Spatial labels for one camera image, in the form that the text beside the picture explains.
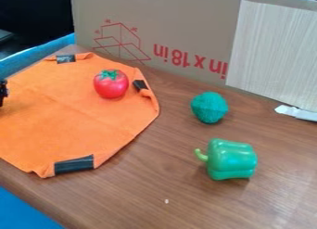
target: green pepper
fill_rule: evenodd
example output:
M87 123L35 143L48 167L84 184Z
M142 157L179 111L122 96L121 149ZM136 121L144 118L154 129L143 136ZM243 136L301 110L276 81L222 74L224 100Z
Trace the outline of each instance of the green pepper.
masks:
M251 145L219 138L209 141L207 156L200 149L196 149L195 154L206 162L209 177L216 181L249 178L258 165L257 154Z

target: toy tomato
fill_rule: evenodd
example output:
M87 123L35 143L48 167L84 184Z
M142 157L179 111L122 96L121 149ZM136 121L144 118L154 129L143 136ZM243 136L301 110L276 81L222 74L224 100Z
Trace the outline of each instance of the toy tomato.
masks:
M97 93L104 98L117 98L129 88L127 75L121 70L102 70L94 78Z

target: black binder clip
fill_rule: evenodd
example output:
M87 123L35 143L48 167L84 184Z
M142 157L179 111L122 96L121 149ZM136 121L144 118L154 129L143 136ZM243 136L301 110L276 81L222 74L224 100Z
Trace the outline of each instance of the black binder clip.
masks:
M4 98L8 96L8 90L6 89L7 80L0 81L0 107L4 105Z

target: cardboard box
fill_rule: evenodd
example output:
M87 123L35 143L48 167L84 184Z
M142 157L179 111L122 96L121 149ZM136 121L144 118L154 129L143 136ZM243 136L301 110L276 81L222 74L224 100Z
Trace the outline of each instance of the cardboard box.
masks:
M203 82L224 84L240 1L72 0L77 43ZM249 1L317 10L311 0Z

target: table surface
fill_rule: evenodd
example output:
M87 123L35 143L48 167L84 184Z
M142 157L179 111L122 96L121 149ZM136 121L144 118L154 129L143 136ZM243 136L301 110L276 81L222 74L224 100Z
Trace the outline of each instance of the table surface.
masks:
M69 228L315 228L316 123L276 114L279 103L270 99L133 65L161 107L134 141L96 170L49 179L0 160L0 184ZM204 91L229 104L217 124L191 113L191 99ZM253 145L254 177L212 181L193 149L213 137Z

